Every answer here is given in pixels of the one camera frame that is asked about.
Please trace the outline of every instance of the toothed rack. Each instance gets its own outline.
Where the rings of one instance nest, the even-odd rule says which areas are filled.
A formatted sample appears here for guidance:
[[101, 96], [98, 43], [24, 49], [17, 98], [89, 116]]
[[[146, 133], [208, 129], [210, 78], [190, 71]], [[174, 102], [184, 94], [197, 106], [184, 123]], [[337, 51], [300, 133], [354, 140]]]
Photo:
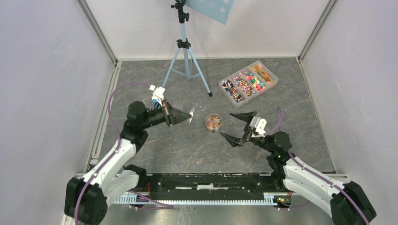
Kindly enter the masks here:
[[[264, 194], [263, 200], [159, 200], [160, 203], [171, 205], [277, 205], [274, 196]], [[126, 193], [120, 196], [114, 204], [145, 205], [152, 202], [137, 199], [136, 194]]]

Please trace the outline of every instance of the plastic sorting tray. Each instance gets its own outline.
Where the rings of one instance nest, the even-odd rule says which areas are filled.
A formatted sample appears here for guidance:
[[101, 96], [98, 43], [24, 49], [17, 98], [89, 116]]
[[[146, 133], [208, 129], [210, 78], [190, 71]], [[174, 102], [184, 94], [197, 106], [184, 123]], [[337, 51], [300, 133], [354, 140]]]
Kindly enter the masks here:
[[[254, 69], [256, 69], [255, 67], [258, 67], [260, 65], [261, 69], [259, 70], [259, 73], [266, 73], [269, 74], [269, 82], [266, 82]], [[257, 79], [261, 82], [264, 83], [264, 88], [261, 90], [257, 90], [256, 87], [253, 86], [253, 84], [246, 79], [245, 73], [252, 73], [253, 75], [257, 76]], [[235, 83], [233, 81], [233, 78], [237, 77], [241, 75], [243, 80], [246, 81], [246, 83], [248, 84], [249, 87], [251, 87], [255, 93], [252, 94], [251, 96], [247, 96], [242, 89], [237, 85], [237, 83]], [[234, 105], [235, 108], [240, 108], [242, 107], [244, 104], [252, 101], [253, 99], [255, 99], [257, 96], [263, 94], [264, 92], [266, 92], [267, 90], [273, 88], [276, 83], [278, 82], [278, 77], [275, 76], [275, 74], [273, 74], [268, 68], [266, 68], [260, 61], [256, 61], [252, 64], [250, 64], [249, 66], [237, 71], [236, 73], [222, 79], [221, 81], [218, 82], [218, 86], [221, 89], [221, 93]], [[237, 93], [244, 99], [241, 102], [236, 102], [233, 97], [226, 91], [226, 89], [221, 85], [223, 81], [231, 81], [233, 84], [233, 87], [237, 88]]]

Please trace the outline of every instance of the tripod leg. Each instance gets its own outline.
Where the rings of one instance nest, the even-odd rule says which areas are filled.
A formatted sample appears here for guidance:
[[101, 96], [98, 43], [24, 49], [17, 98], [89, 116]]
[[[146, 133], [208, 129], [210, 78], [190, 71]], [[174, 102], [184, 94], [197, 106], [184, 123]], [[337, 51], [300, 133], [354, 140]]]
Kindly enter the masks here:
[[205, 86], [206, 86], [206, 89], [207, 89], [207, 92], [209, 93], [209, 96], [210, 96], [210, 97], [213, 96], [213, 94], [211, 93], [210, 87], [209, 87], [209, 85], [207, 84], [205, 77], [203, 76], [202, 70], [200, 70], [199, 64], [198, 64], [198, 62], [196, 61], [195, 55], [193, 54], [193, 51], [192, 51], [192, 48], [189, 48], [188, 50], [189, 50], [189, 54], [191, 54], [191, 58], [192, 58], [192, 60], [193, 60], [193, 63], [195, 63], [195, 66], [196, 66], [196, 68], [198, 69], [198, 72], [199, 72], [199, 74], [200, 74], [200, 77], [202, 77], [203, 83], [204, 83]]
[[191, 70], [189, 68], [189, 62], [188, 62], [188, 51], [186, 48], [184, 48], [184, 62], [185, 62], [185, 76], [187, 79], [191, 78]]
[[167, 74], [166, 74], [166, 78], [164, 79], [164, 82], [163, 82], [163, 84], [162, 84], [162, 87], [164, 87], [164, 86], [166, 85], [168, 76], [170, 75], [171, 69], [173, 68], [174, 62], [176, 61], [176, 58], [177, 58], [179, 52], [180, 52], [180, 48], [177, 47], [177, 51], [176, 51], [176, 53], [174, 54], [174, 58], [173, 58], [173, 60], [171, 61], [170, 67], [168, 68], [168, 71], [167, 71]]

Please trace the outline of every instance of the compartment organizer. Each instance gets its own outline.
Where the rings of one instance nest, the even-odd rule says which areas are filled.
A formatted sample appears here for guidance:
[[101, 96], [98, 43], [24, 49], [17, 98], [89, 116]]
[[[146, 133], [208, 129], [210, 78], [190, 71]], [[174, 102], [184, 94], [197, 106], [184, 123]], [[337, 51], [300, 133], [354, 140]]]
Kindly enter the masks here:
[[275, 87], [278, 82], [275, 76], [260, 61], [227, 76], [218, 82], [221, 93], [234, 105], [240, 108], [267, 90]]

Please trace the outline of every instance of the clear plastic cup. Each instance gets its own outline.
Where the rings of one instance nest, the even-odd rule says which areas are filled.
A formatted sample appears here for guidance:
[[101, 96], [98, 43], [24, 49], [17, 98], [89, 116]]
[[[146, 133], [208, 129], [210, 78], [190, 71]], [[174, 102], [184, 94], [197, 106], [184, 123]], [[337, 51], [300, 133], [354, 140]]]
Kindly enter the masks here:
[[207, 129], [215, 133], [218, 130], [220, 130], [220, 127], [222, 125], [222, 119], [221, 116], [216, 114], [216, 113], [211, 113], [209, 114], [206, 119], [205, 119], [206, 127]]

